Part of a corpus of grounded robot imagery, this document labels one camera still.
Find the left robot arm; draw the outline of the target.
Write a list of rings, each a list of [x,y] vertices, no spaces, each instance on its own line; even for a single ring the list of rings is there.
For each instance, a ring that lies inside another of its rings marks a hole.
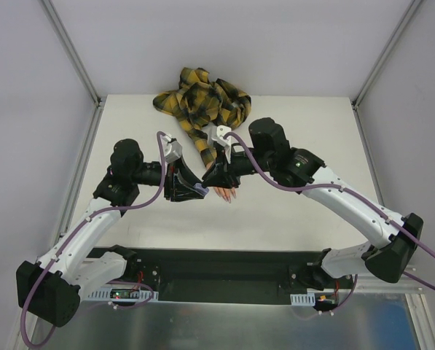
[[[16,272],[19,306],[56,327],[67,324],[79,304],[111,280],[123,284],[138,275],[137,255],[116,245],[96,261],[83,262],[100,238],[129,210],[137,209],[139,185],[157,187],[170,202],[203,199],[202,182],[187,167],[180,143],[158,133],[160,161],[146,163],[138,142],[114,145],[106,175],[96,187],[79,221],[36,262],[23,262]]]

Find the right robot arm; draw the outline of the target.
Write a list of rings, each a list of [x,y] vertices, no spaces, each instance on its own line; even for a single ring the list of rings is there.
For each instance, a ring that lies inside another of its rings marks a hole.
[[[284,129],[264,117],[249,125],[251,147],[236,152],[226,126],[210,129],[208,143],[217,157],[203,176],[205,187],[237,188],[240,178],[261,173],[281,190],[302,194],[333,211],[359,231],[366,242],[344,249],[325,249],[300,268],[297,281],[323,290],[347,275],[370,273],[395,284],[404,274],[423,229],[423,220],[402,216],[350,188],[312,152],[291,147]]]

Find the purple nail polish bottle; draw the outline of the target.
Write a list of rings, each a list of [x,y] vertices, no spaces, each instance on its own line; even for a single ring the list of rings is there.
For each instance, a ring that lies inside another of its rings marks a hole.
[[[195,184],[194,188],[196,192],[200,193],[203,197],[205,197],[209,192],[209,189],[207,187],[203,187],[201,183]]]

